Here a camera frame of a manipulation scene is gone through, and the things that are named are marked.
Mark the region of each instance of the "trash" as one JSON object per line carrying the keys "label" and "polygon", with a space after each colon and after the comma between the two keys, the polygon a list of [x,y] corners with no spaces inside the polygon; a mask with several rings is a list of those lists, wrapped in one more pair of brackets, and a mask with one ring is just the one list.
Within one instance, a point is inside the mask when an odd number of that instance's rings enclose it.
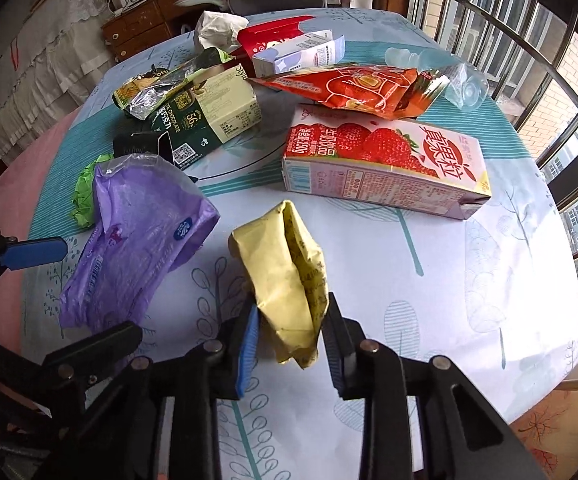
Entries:
{"label": "trash", "polygon": [[492,195],[477,139],[412,120],[300,105],[283,156],[287,190],[456,219]]}
{"label": "trash", "polygon": [[389,66],[417,70],[442,68],[449,78],[442,97],[463,112],[476,110],[489,90],[487,77],[480,70],[439,48],[425,48],[417,54],[407,48],[390,47],[384,53],[384,62]]}
{"label": "trash", "polygon": [[112,154],[99,155],[96,160],[89,164],[84,170],[80,171],[76,181],[76,189],[73,191],[71,198],[74,210],[71,216],[78,223],[78,227],[86,229],[91,227],[95,221],[93,211],[93,170],[99,162],[106,162],[114,158]]}
{"label": "trash", "polygon": [[345,55],[345,37],[333,39],[331,30],[319,30],[286,40],[253,56],[257,77],[269,77],[300,68],[333,65]]}
{"label": "trash", "polygon": [[189,178],[157,155],[94,170],[96,227],[60,295],[60,325],[101,332],[140,323],[166,273],[204,243],[219,214]]}
{"label": "trash", "polygon": [[124,85],[115,90],[111,94],[111,99],[120,110],[125,110],[131,100],[136,97],[141,90],[152,85],[158,80],[158,78],[168,73],[169,70],[166,68],[156,68],[155,65],[151,65],[151,70],[149,70],[149,72],[138,74],[136,77],[130,78],[124,83]]}
{"label": "trash", "polygon": [[195,25],[195,51],[200,54],[211,46],[224,52],[236,50],[240,46],[238,33],[248,24],[249,20],[242,16],[205,10]]}
{"label": "trash", "polygon": [[173,164],[171,140],[166,132],[134,132],[114,137],[114,157],[119,158],[130,153],[152,153],[160,155]]}
{"label": "trash", "polygon": [[443,91],[449,79],[441,70],[420,72],[385,65],[306,68],[268,79],[254,79],[329,108],[368,112],[384,119],[417,117]]}
{"label": "trash", "polygon": [[262,119],[240,64],[183,90],[151,117],[151,129],[168,132],[174,164],[184,170]]}
{"label": "trash", "polygon": [[312,18],[313,16],[294,16],[293,18],[249,25],[238,33],[238,43],[242,46],[234,50],[231,55],[243,66],[249,77],[254,77],[256,73],[251,61],[254,54],[282,41],[303,35],[303,32],[298,28],[299,23]]}
{"label": "trash", "polygon": [[131,99],[127,110],[133,117],[144,121],[150,113],[167,99],[178,93],[192,80],[202,76],[207,69],[220,66],[231,57],[220,49],[211,47],[199,56],[182,63],[171,72],[156,79],[147,88],[143,88]]}
{"label": "trash", "polygon": [[327,273],[322,250],[293,203],[284,200],[235,229],[229,251],[247,270],[277,361],[294,358],[301,368],[311,366],[329,306]]}

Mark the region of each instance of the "qr code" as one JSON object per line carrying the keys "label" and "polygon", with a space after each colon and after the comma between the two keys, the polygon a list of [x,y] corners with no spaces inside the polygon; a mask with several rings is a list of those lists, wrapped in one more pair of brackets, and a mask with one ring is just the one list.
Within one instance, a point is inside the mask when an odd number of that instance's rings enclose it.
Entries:
{"label": "qr code", "polygon": [[173,161],[178,166],[180,166],[181,164],[184,164],[186,161],[188,161],[194,155],[195,155],[194,149],[185,142],[182,146],[173,150]]}

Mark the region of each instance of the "strawberry milk carton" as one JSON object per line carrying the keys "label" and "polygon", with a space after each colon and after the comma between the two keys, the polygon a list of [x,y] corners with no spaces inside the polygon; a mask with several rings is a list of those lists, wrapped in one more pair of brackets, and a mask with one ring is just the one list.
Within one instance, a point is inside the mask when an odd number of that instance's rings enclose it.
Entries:
{"label": "strawberry milk carton", "polygon": [[467,219],[492,196],[477,139],[413,120],[296,108],[283,155],[289,191]]}

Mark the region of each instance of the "pink fabric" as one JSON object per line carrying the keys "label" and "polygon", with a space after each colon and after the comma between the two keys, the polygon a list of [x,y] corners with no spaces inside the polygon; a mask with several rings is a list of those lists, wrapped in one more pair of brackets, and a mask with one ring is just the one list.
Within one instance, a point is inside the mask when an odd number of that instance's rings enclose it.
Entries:
{"label": "pink fabric", "polygon": [[[0,231],[27,240],[35,207],[64,134],[80,108],[35,140],[0,175]],[[22,270],[6,270],[0,277],[0,344],[20,352]]]}

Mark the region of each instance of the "clear plastic bottle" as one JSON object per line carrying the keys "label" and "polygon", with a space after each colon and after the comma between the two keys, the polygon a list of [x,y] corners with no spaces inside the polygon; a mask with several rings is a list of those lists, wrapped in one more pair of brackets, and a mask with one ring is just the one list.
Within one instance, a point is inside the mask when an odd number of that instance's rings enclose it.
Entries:
{"label": "clear plastic bottle", "polygon": [[449,78],[449,85],[442,96],[463,112],[476,110],[482,104],[489,84],[485,75],[476,67],[439,48],[417,50],[419,52],[390,47],[384,53],[384,62],[389,66],[418,70],[447,67],[445,74]]}

